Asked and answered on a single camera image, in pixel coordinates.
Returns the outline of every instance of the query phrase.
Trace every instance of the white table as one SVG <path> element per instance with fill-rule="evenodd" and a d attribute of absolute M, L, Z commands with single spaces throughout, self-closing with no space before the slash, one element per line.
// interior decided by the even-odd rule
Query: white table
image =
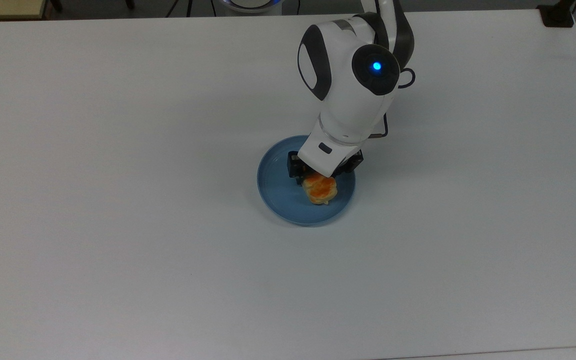
<path fill-rule="evenodd" d="M 336 18 L 0 23 L 0 359 L 576 347 L 576 27 L 410 13 L 390 135 L 298 227 L 256 170 L 313 126 L 297 47 Z"/>

